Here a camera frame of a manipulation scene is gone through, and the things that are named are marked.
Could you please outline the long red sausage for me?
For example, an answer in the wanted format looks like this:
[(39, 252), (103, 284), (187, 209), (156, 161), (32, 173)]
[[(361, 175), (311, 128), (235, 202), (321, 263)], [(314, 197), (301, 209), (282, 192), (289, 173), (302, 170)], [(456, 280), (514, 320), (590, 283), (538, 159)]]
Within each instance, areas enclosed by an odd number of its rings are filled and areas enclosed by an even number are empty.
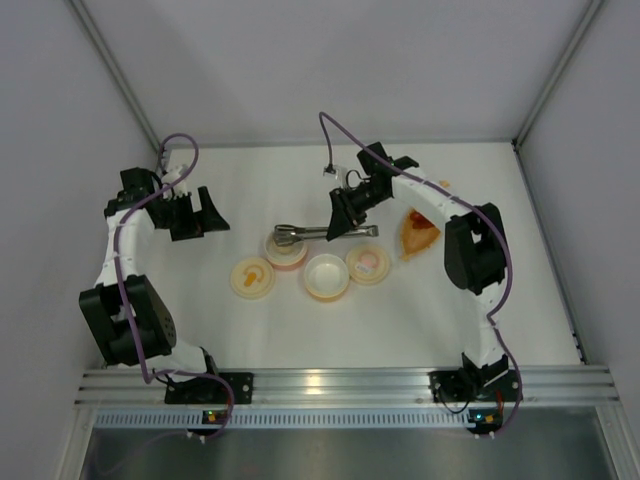
[(418, 211), (412, 211), (409, 214), (409, 219), (411, 220), (413, 229), (429, 229), (433, 227), (432, 222)]

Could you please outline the stainless steel tongs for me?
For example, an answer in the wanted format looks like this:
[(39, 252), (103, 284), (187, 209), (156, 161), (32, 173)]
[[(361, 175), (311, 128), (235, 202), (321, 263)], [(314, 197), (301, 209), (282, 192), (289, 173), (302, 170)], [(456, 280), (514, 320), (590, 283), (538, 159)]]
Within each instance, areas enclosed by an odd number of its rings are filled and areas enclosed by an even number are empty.
[(272, 239), (279, 247), (293, 246), (303, 241), (331, 241), (337, 238), (375, 238), (378, 236), (379, 227), (377, 225), (360, 226), (346, 233), (337, 234), (336, 236), (330, 236), (327, 227), (297, 227), (288, 224), (276, 225), (272, 232)]

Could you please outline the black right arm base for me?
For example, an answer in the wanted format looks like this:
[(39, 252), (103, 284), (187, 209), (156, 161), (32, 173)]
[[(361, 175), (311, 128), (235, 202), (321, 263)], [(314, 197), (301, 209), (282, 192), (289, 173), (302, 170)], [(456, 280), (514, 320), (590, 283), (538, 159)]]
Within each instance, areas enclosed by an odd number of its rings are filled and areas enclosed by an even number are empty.
[(503, 401), (514, 402), (520, 385), (514, 370), (490, 383), (474, 379), (462, 369), (436, 370), (428, 377), (434, 400), (447, 405), (496, 402), (497, 394)]

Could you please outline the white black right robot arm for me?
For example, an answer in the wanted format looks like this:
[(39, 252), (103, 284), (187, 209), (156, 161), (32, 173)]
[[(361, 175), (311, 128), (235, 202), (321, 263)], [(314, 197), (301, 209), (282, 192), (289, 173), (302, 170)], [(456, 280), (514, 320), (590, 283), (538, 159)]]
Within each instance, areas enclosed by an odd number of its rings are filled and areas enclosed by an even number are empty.
[(365, 177), (329, 193), (332, 241), (364, 225), (369, 210), (397, 200), (430, 221), (444, 237), (444, 271), (465, 298), (456, 318), (467, 338), (462, 365), (455, 374), (460, 390), (477, 396), (516, 365), (499, 332), (495, 316), (512, 289), (513, 262), (501, 213), (492, 203), (476, 206), (429, 180), (417, 161), (393, 159), (381, 143), (358, 153)]

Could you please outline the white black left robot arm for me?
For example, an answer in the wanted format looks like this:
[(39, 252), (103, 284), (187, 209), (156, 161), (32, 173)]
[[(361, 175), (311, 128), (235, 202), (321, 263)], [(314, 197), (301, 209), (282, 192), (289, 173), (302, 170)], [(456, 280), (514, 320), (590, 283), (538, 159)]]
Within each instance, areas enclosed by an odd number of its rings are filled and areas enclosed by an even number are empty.
[(229, 230), (205, 186), (191, 193), (181, 174), (164, 176), (132, 168), (120, 174), (122, 188), (108, 201), (108, 242), (93, 287), (79, 295), (79, 307), (108, 366), (140, 367), (148, 375), (180, 371), (215, 375), (212, 356), (179, 339), (172, 315), (145, 273), (154, 234), (168, 231), (174, 242)]

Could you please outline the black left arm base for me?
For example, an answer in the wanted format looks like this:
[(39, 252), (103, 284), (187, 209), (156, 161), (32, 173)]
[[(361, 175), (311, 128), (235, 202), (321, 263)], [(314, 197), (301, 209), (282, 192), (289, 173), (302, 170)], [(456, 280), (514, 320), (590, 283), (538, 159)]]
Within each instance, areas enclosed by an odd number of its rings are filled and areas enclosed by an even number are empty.
[[(254, 374), (248, 371), (222, 372), (220, 378), (231, 388), (235, 405), (252, 403)], [(184, 381), (165, 380), (164, 402), (168, 405), (223, 404), (228, 389), (219, 381), (195, 377)]]

